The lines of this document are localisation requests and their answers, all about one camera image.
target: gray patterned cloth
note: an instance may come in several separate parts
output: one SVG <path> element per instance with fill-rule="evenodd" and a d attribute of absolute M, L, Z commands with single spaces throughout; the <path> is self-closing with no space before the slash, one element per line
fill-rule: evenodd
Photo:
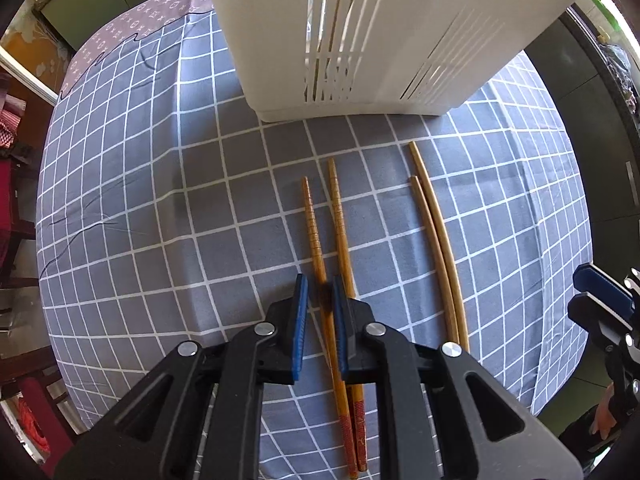
<path fill-rule="evenodd" d="M 569 139 L 526 55 L 443 117 L 263 124 L 218 29 L 214 12 L 188 14 L 126 40 L 56 105 L 38 268 L 52 346 L 84 421 L 95 423 L 178 342 L 227 341 L 289 296 L 298 272 L 312 277 L 305 175 L 335 272 L 329 156 L 359 298 L 413 341 L 441 343 L 433 261 L 407 183 L 412 139 L 446 218 L 472 354 L 539 412 L 586 342 L 566 304 L 591 235 Z M 312 301 L 301 379 L 265 389 L 263 478 L 346 477 L 319 327 Z M 369 386 L 366 409 L 372 478 Z"/>

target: metal screw head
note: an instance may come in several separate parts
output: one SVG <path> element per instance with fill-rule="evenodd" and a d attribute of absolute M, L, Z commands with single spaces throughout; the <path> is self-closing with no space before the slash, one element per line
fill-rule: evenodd
<path fill-rule="evenodd" d="M 382 323 L 369 323 L 366 327 L 364 327 L 364 330 L 367 331 L 367 334 L 369 335 L 385 335 L 386 333 L 386 326 L 384 326 Z"/>
<path fill-rule="evenodd" d="M 254 332 L 257 333 L 257 335 L 271 335 L 275 331 L 276 327 L 266 321 L 258 323 L 256 326 L 254 326 Z"/>
<path fill-rule="evenodd" d="M 178 354 L 183 357 L 196 355 L 197 351 L 198 345 L 193 341 L 185 341 L 184 343 L 180 343 L 180 345 L 178 346 Z"/>
<path fill-rule="evenodd" d="M 447 341 L 442 345 L 442 353 L 449 357 L 459 357 L 462 354 L 462 347 L 453 341 Z"/>

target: human hand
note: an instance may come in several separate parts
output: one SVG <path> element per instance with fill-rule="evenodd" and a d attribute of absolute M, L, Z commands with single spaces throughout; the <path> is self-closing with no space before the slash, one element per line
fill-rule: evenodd
<path fill-rule="evenodd" d="M 611 412 L 609 411 L 609 401 L 613 397 L 613 383 L 611 383 L 604 395 L 600 399 L 600 403 L 596 408 L 596 415 L 593 418 L 593 423 L 591 424 L 591 434 L 595 434 L 597 431 L 600 432 L 600 438 L 602 440 L 606 440 L 611 432 L 611 429 L 616 425 L 616 419 L 613 418 Z"/>

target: red patterned chopstick tip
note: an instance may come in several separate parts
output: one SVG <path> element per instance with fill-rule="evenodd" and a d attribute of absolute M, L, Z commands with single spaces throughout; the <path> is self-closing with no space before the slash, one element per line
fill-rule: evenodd
<path fill-rule="evenodd" d="M 357 400 L 353 403 L 353 423 L 356 434 L 356 458 L 358 470 L 367 470 L 367 438 L 365 427 L 364 400 Z"/>
<path fill-rule="evenodd" d="M 344 452 L 347 459 L 347 469 L 349 478 L 358 478 L 358 464 L 356 462 L 355 446 L 353 445 L 353 433 L 351 433 L 351 419 L 349 415 L 340 416 L 340 428 L 342 429 L 342 439 L 344 441 Z"/>

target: wooden chopstick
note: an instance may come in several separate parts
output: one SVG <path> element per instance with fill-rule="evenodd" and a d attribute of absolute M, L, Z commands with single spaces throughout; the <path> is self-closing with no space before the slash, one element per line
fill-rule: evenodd
<path fill-rule="evenodd" d="M 349 244 L 347 231 L 344 224 L 344 213 L 340 200 L 340 186 L 338 184 L 338 172 L 335 169 L 335 161 L 329 159 L 329 182 L 331 202 L 334 210 L 335 243 L 338 251 L 338 266 L 344 281 L 344 291 L 349 298 L 355 298 L 355 286 L 353 282 L 353 269 L 349 256 Z M 352 384 L 350 387 L 351 401 L 353 403 L 351 415 L 353 416 L 353 434 L 356 444 L 356 458 L 358 470 L 367 470 L 367 431 L 365 426 L 364 387 L 362 384 Z"/>
<path fill-rule="evenodd" d="M 422 155 L 420 154 L 418 145 L 414 140 L 409 143 L 409 149 L 411 150 L 411 155 L 414 158 L 415 167 L 418 171 L 418 178 L 420 179 L 422 191 L 424 192 L 424 196 L 431 212 L 431 217 L 433 218 L 433 224 L 435 225 L 440 249 L 442 250 L 442 256 L 444 257 L 444 263 L 447 268 L 447 278 L 449 279 L 449 286 L 453 296 L 460 346 L 462 346 L 465 351 L 469 352 L 469 333 L 466 326 L 465 305 L 462 301 L 462 292 L 460 291 L 460 281 L 458 280 L 456 261 L 453 257 L 453 251 L 451 250 L 451 243 L 449 242 L 449 235 L 447 235 L 447 229 L 444 225 L 442 211 L 440 210 L 436 193 L 431 185 L 427 168 L 422 160 Z"/>
<path fill-rule="evenodd" d="M 418 209 L 420 210 L 420 216 L 422 216 L 422 224 L 426 231 L 427 240 L 433 251 L 433 260 L 436 265 L 436 275 L 438 277 L 438 284 L 440 285 L 440 296 L 442 298 L 444 319 L 447 327 L 447 338 L 449 341 L 460 343 L 460 334 L 458 333 L 458 320 L 456 319 L 456 309 L 453 303 L 453 295 L 451 293 L 451 286 L 449 284 L 449 277 L 447 275 L 447 266 L 444 263 L 444 256 L 442 255 L 442 248 L 438 241 L 438 234 L 436 232 L 436 226 L 433 223 L 431 217 L 431 211 L 429 211 L 429 205 L 427 199 L 420 186 L 418 177 L 412 175 L 410 177 L 411 187 L 414 190 L 415 201 L 418 203 Z"/>
<path fill-rule="evenodd" d="M 347 459 L 349 478 L 354 480 L 358 478 L 358 463 L 356 460 L 347 387 L 340 376 L 340 369 L 338 368 L 338 355 L 335 345 L 334 314 L 331 311 L 331 304 L 328 301 L 326 269 L 324 268 L 324 260 L 322 259 L 322 247 L 320 246 L 318 224 L 316 223 L 316 214 L 314 213 L 314 205 L 311 200 L 309 181 L 306 177 L 302 179 L 302 196 L 305 202 L 306 232 L 309 238 L 311 260 L 314 266 L 316 282 L 318 283 L 318 302 L 320 306 L 322 332 L 324 333 L 326 350 L 329 355 L 331 378 L 334 385 L 335 405 L 338 410 L 338 418 L 340 419 L 340 427 L 342 429 L 342 441 L 344 444 L 344 453 Z"/>

